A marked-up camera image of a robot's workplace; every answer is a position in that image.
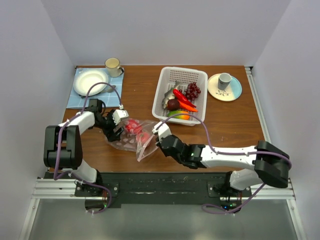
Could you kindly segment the fake red bell pepper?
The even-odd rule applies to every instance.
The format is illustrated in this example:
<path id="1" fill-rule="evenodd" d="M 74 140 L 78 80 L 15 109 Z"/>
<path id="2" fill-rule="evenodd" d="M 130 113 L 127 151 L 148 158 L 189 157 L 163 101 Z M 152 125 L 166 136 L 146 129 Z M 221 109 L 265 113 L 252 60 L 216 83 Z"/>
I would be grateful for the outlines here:
<path id="1" fill-rule="evenodd" d="M 133 134 L 133 135 L 137 135 L 143 130 L 140 123 L 135 119 L 128 119 L 125 122 L 124 128 L 129 134 Z"/>

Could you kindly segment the clear zip top bag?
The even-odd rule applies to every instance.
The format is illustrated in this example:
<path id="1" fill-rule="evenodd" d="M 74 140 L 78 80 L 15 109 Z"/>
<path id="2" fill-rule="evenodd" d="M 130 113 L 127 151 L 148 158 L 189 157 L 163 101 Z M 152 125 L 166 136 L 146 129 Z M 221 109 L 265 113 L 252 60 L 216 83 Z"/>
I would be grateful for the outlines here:
<path id="1" fill-rule="evenodd" d="M 105 141 L 107 142 L 108 145 L 112 146 L 115 149 L 118 149 L 121 151 L 134 152 L 136 160 L 140 162 L 144 158 L 153 154 L 158 149 L 156 145 L 156 137 L 152 133 L 152 129 L 157 124 L 157 122 L 151 121 L 151 120 L 133 119 L 138 121 L 139 124 L 142 126 L 142 132 L 148 132 L 151 135 L 150 144 L 148 147 L 146 147 L 146 146 L 137 145 L 137 141 L 136 141 L 137 135 L 130 134 L 125 130 L 125 122 L 127 120 L 120 123 L 120 126 L 124 128 L 124 131 L 121 134 L 119 141 L 109 142 L 107 140 L 107 137 L 105 137 Z"/>

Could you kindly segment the fake peach pink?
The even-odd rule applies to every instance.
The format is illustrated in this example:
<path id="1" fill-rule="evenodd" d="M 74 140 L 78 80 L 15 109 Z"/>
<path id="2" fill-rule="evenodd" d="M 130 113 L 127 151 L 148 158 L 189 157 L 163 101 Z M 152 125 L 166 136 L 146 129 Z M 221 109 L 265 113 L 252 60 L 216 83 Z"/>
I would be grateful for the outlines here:
<path id="1" fill-rule="evenodd" d="M 151 135 L 148 132 L 142 131 L 136 135 L 136 142 L 138 146 L 148 147 L 151 142 Z"/>

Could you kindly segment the fake mango green orange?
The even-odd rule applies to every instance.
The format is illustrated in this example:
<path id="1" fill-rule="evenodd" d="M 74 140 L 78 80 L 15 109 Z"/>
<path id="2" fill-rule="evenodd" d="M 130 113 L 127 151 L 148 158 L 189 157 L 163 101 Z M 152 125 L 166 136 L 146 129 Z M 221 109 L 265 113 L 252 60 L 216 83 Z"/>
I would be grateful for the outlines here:
<path id="1" fill-rule="evenodd" d="M 174 110 L 174 111 L 170 111 L 167 114 L 167 118 L 174 118 L 174 119 L 178 119 L 178 120 L 188 121 L 190 119 L 190 114 L 188 111 Z"/>

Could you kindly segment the fake dark purple fruit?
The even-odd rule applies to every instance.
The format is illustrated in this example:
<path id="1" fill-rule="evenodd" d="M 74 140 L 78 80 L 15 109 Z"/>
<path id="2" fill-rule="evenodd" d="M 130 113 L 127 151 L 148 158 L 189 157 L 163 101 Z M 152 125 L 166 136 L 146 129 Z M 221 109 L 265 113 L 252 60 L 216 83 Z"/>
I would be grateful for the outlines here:
<path id="1" fill-rule="evenodd" d="M 180 108 L 180 103 L 177 99 L 170 99 L 167 101 L 166 109 L 169 111 L 176 111 Z"/>

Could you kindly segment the fake carrot orange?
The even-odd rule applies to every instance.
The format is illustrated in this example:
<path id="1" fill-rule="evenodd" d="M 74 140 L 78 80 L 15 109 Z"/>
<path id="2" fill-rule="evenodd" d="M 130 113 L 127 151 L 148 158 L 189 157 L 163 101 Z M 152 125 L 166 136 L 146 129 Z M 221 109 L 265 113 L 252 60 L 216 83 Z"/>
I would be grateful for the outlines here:
<path id="1" fill-rule="evenodd" d="M 178 100 L 179 102 L 179 108 L 183 110 L 187 110 L 189 112 L 198 112 L 198 110 L 188 104 L 183 103 L 182 101 Z"/>

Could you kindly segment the fake red chili pepper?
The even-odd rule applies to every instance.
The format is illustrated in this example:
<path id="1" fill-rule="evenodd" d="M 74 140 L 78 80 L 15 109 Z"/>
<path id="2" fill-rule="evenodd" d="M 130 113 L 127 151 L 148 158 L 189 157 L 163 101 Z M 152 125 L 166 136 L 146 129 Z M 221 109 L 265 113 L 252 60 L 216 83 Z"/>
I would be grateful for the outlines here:
<path id="1" fill-rule="evenodd" d="M 179 90 L 174 88 L 172 92 L 178 100 L 180 100 L 181 102 L 183 102 L 184 104 L 190 107 L 196 108 L 196 106 L 192 104 Z"/>

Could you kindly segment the fake fish grey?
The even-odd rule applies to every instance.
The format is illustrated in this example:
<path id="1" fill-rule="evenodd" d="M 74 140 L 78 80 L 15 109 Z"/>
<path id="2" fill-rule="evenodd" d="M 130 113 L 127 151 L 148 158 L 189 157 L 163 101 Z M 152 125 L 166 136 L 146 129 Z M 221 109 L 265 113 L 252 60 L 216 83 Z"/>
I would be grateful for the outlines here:
<path id="1" fill-rule="evenodd" d="M 171 87 L 170 90 L 168 90 L 164 94 L 164 98 L 161 102 L 162 108 L 166 109 L 168 106 L 168 101 L 175 99 L 175 94 L 173 93 L 173 90 L 178 90 L 178 87 L 181 86 L 183 83 L 181 81 L 176 81 L 174 87 Z"/>

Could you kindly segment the fake purple grapes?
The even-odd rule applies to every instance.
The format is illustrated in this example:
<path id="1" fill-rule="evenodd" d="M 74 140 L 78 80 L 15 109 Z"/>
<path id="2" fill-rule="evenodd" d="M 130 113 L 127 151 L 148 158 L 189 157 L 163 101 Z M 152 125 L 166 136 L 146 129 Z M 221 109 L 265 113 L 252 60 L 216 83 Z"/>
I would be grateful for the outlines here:
<path id="1" fill-rule="evenodd" d="M 200 93 L 201 93 L 201 90 L 197 86 L 196 82 L 189 83 L 187 86 L 187 89 L 184 91 L 184 95 L 189 101 L 193 101 L 197 99 Z"/>

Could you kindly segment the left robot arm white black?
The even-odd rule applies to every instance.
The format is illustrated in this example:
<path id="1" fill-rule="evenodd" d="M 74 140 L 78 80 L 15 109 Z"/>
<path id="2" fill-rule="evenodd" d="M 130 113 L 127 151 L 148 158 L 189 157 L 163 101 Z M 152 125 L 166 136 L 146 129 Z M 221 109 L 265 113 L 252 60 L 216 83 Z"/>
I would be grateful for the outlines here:
<path id="1" fill-rule="evenodd" d="M 129 117 L 122 104 L 104 116 L 103 105 L 101 100 L 91 99 L 88 107 L 71 119 L 45 129 L 43 161 L 46 167 L 54 169 L 53 179 L 69 175 L 79 181 L 81 191 L 92 196 L 101 196 L 107 191 L 100 172 L 83 158 L 81 135 L 88 129 L 98 128 L 109 142 L 119 141 L 124 131 L 120 124 Z"/>

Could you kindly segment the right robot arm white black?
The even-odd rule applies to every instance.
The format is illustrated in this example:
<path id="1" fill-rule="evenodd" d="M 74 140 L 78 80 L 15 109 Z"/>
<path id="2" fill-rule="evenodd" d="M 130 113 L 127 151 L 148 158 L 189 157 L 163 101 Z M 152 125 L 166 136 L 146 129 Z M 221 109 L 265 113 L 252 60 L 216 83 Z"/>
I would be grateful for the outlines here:
<path id="1" fill-rule="evenodd" d="M 285 189 L 292 167 L 288 154 L 260 140 L 256 146 L 213 148 L 204 144 L 186 144 L 177 136 L 156 137 L 156 145 L 166 157 L 190 169 L 230 167 L 225 182 L 216 191 L 230 197 L 253 185 L 265 184 Z"/>

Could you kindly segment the metal spoon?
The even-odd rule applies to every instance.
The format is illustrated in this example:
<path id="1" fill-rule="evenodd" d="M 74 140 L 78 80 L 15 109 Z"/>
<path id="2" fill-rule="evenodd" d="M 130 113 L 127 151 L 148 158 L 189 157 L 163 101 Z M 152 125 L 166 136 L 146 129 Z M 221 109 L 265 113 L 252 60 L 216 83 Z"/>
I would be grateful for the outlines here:
<path id="1" fill-rule="evenodd" d="M 103 89 L 100 93 L 112 93 L 116 89 L 116 85 L 108 86 Z"/>

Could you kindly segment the white bowl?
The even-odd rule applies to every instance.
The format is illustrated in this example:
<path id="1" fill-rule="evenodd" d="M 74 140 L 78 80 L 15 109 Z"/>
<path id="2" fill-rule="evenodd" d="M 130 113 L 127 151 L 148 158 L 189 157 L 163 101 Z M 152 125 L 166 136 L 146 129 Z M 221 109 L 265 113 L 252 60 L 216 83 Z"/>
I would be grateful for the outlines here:
<path id="1" fill-rule="evenodd" d="M 104 70 L 85 69 L 81 71 L 74 79 L 73 89 L 81 95 L 86 96 L 89 89 L 97 83 L 108 83 L 109 76 Z"/>

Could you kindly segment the cream mug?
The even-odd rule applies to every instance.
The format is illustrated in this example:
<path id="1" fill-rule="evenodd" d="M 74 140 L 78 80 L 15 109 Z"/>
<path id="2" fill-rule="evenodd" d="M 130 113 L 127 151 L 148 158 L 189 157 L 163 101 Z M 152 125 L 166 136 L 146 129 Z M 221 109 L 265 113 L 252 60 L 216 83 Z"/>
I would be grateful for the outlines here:
<path id="1" fill-rule="evenodd" d="M 108 74 L 113 77 L 119 77 L 124 73 L 124 69 L 121 67 L 120 60 L 115 57 L 108 58 L 104 62 L 105 68 L 107 69 Z"/>

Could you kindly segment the white plastic basket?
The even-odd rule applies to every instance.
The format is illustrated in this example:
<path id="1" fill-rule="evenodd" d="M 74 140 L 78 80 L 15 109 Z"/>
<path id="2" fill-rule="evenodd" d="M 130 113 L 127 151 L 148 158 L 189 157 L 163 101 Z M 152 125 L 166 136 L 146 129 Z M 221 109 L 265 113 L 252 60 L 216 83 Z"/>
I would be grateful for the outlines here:
<path id="1" fill-rule="evenodd" d="M 187 89 L 188 84 L 196 83 L 201 93 L 192 103 L 198 111 L 192 112 L 188 120 L 171 118 L 168 122 L 185 126 L 198 125 L 200 122 L 195 117 L 204 121 L 206 116 L 208 75 L 204 71 L 196 69 L 175 66 L 162 68 L 153 100 L 152 115 L 161 121 L 168 117 L 170 111 L 163 109 L 162 100 L 165 97 L 165 93 L 173 88 L 176 83 L 179 83 L 178 89 L 183 91 Z"/>

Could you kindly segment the pastel plate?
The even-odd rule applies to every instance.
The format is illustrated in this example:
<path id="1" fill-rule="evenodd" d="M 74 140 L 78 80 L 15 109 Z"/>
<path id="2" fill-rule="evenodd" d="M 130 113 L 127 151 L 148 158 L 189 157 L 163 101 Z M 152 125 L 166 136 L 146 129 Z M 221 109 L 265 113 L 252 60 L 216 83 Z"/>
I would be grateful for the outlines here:
<path id="1" fill-rule="evenodd" d="M 222 81 L 221 73 L 211 76 L 207 81 L 207 90 L 215 99 L 223 102 L 232 102 L 237 100 L 243 88 L 240 81 L 234 76 L 230 75 L 230 81 Z"/>

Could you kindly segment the small grey cup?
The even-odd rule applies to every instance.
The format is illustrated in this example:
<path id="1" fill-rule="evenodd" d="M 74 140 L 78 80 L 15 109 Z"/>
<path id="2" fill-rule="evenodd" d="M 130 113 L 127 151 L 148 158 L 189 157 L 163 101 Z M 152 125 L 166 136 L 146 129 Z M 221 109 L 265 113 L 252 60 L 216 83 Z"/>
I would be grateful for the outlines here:
<path id="1" fill-rule="evenodd" d="M 223 91 L 225 90 L 232 80 L 232 76 L 229 73 L 221 73 L 218 77 L 218 89 Z"/>

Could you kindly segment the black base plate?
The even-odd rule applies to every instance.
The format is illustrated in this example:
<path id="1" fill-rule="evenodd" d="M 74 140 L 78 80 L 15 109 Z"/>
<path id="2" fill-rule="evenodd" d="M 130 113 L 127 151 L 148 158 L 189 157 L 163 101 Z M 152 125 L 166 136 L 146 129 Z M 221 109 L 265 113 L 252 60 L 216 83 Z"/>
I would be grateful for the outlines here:
<path id="1" fill-rule="evenodd" d="M 228 190 L 229 173 L 102 173 L 98 183 L 101 188 L 76 183 L 75 196 L 84 197 L 85 208 L 102 209 L 111 197 L 111 208 L 122 205 L 203 205 L 212 204 L 231 210 L 245 198 L 254 194 L 253 187 L 243 191 Z"/>

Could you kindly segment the aluminium frame rail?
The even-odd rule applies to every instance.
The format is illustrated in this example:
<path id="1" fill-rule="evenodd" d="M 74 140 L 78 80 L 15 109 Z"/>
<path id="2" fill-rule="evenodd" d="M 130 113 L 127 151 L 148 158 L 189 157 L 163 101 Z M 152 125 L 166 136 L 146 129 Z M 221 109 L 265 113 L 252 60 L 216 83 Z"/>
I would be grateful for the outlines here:
<path id="1" fill-rule="evenodd" d="M 244 66 L 199 65 L 208 75 L 228 72 L 242 85 L 234 102 L 207 98 L 205 124 L 217 146 L 239 147 L 255 144 L 261 137 L 270 140 L 251 69 Z M 106 144 L 98 130 L 83 138 L 85 159 L 105 177 L 189 177 L 221 176 L 228 167 L 191 170 L 155 152 L 138 162 L 128 152 Z M 39 179 L 36 183 L 20 238 L 22 240 L 304 240 L 306 234 L 298 214 L 293 188 L 264 187 L 239 213 L 214 215 L 199 204 L 124 204 L 91 215 L 85 200 L 75 196 L 69 179 Z"/>

